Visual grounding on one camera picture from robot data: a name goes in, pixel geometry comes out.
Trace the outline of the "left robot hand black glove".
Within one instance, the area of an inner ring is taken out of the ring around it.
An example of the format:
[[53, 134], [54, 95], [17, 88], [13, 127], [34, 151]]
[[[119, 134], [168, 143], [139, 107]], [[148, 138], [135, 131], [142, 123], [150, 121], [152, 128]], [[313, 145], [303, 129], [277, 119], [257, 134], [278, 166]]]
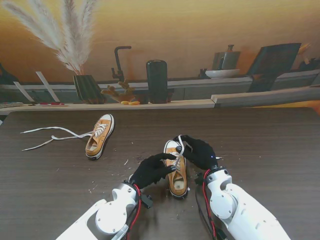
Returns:
[[175, 160], [176, 157], [169, 153], [159, 153], [144, 159], [137, 170], [129, 178], [131, 185], [143, 189], [152, 183], [156, 184], [161, 179], [176, 170], [174, 165], [166, 166], [163, 160]]

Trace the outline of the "right robot hand black glove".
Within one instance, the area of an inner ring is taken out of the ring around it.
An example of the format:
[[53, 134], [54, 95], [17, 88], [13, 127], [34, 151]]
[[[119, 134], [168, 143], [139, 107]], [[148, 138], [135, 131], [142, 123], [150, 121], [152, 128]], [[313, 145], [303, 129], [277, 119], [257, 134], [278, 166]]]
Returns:
[[189, 135], [179, 135], [174, 141], [186, 142], [183, 157], [202, 170], [209, 170], [218, 166], [218, 160], [213, 148], [201, 139], [195, 139]]

